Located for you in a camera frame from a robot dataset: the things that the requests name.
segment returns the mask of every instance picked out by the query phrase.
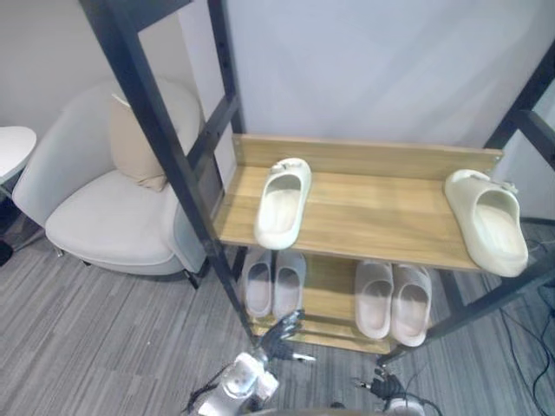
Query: slipper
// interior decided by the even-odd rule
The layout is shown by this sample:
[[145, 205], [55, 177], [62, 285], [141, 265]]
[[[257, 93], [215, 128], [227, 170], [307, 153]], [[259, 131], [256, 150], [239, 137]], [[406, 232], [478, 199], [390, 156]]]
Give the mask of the slipper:
[[287, 250], [277, 254], [273, 307], [276, 319], [303, 307], [305, 278], [306, 259], [301, 253]]
[[246, 311], [254, 318], [267, 316], [271, 311], [271, 252], [249, 248], [242, 274]]
[[453, 173], [445, 182], [468, 255], [482, 269], [503, 277], [518, 276], [528, 262], [515, 193], [511, 184], [469, 169]]
[[311, 180], [310, 166], [302, 159], [284, 159], [270, 169], [254, 225], [261, 246], [283, 250], [295, 243]]
[[432, 283], [426, 269], [393, 266], [395, 290], [391, 301], [391, 334], [400, 343], [418, 347], [426, 339], [432, 304]]
[[356, 326], [368, 338], [380, 340], [388, 334], [392, 293], [391, 264], [365, 260], [356, 266]]

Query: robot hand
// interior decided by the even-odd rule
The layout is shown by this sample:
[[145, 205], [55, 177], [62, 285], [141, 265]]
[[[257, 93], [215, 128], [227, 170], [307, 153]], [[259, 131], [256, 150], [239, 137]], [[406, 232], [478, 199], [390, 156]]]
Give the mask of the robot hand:
[[260, 338], [257, 344], [257, 350], [262, 350], [264, 352], [267, 361], [273, 359], [297, 361], [316, 360], [310, 355], [294, 353], [293, 348], [284, 342], [285, 339], [293, 336], [301, 328], [300, 320], [303, 318], [304, 311], [301, 309], [295, 310], [280, 319]]

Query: white table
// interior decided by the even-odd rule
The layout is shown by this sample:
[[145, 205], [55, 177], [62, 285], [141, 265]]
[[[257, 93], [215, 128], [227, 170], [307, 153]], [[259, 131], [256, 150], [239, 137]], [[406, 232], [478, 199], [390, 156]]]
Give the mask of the white table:
[[35, 148], [36, 134], [27, 127], [0, 127], [0, 192], [11, 198], [3, 184], [21, 171]]

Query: lower shelf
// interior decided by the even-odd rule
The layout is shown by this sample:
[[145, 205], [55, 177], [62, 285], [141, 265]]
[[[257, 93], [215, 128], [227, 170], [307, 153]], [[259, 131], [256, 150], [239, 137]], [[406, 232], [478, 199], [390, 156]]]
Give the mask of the lower shelf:
[[[252, 325], [252, 332], [254, 335], [263, 335], [267, 327], [259, 325]], [[357, 340], [349, 338], [338, 338], [336, 336], [319, 335], [319, 334], [306, 334], [303, 330], [292, 336], [291, 341], [304, 342], [307, 344], [323, 345], [325, 347], [349, 349], [352, 351], [361, 351], [371, 354], [388, 354], [391, 351], [391, 346], [388, 341], [372, 341], [370, 339]]]
[[[307, 255], [307, 277], [303, 306], [303, 329], [291, 338], [309, 344], [387, 354], [389, 340], [374, 341], [363, 335], [355, 323], [356, 260]], [[255, 335], [262, 335], [275, 323], [273, 318], [252, 319]]]

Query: armchair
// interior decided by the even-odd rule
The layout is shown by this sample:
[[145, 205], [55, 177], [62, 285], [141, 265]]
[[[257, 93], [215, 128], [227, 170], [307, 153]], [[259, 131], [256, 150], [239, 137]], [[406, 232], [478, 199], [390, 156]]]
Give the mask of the armchair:
[[[179, 85], [157, 80], [185, 154], [202, 123], [199, 103]], [[16, 205], [43, 226], [57, 247], [110, 270], [197, 273], [206, 258], [167, 184], [136, 185], [114, 166], [108, 139], [107, 81], [74, 98], [40, 140], [13, 192]]]

